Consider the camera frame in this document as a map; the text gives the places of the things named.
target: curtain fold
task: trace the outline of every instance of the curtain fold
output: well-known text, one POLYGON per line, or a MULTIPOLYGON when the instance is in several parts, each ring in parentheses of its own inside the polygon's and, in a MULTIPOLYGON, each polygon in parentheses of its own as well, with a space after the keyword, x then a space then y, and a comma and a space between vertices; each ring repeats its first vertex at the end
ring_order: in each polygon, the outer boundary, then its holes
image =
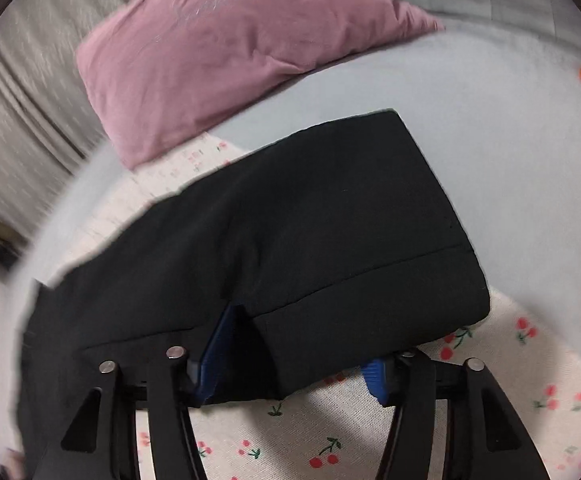
POLYGON ((0 17, 0 219, 31 237, 103 138, 75 48, 128 0, 14 0, 0 17))

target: red cherry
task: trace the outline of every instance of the red cherry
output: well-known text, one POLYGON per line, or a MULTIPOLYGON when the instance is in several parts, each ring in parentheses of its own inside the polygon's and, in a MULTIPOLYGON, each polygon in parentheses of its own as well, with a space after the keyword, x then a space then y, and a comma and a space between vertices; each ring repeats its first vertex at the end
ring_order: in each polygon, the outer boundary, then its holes
POLYGON ((444 361, 448 361, 448 359, 450 359, 452 355, 453 351, 450 346, 445 346, 444 348, 441 349, 441 352, 439 352, 439 357, 441 357, 444 361))

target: metal screw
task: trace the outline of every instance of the metal screw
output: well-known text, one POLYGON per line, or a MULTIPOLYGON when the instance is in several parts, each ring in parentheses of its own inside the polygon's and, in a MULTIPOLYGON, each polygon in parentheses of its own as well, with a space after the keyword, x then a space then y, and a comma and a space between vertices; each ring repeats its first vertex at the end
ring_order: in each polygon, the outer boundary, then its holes
POLYGON ((109 374, 115 369, 115 361, 104 361, 99 365, 99 371, 103 374, 109 374))
POLYGON ((179 359, 184 354, 186 354, 186 348, 183 346, 171 346, 166 350, 166 357, 168 357, 168 359, 179 359))
POLYGON ((477 359, 476 357, 471 357, 468 359, 466 364, 468 365, 468 368, 474 370, 475 372, 481 372, 481 370, 486 368, 486 365, 483 363, 483 361, 481 359, 477 359))

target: pink pillow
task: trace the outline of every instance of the pink pillow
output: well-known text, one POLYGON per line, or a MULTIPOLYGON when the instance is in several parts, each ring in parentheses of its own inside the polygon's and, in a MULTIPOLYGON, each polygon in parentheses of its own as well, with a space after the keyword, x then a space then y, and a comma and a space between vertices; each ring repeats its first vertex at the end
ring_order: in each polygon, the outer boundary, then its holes
POLYGON ((440 28, 401 0, 134 0, 84 40, 77 66, 134 168, 292 76, 440 28))

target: folded black garment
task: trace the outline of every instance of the folded black garment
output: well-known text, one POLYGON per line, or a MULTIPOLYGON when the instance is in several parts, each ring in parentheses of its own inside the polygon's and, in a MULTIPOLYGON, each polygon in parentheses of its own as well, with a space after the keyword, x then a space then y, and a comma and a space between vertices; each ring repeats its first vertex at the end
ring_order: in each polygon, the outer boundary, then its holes
POLYGON ((240 316, 211 402, 283 398, 439 338, 484 318, 489 294, 395 112, 303 130, 152 206, 40 290, 18 407, 29 468, 99 363, 174 345, 198 362, 228 305, 240 316))

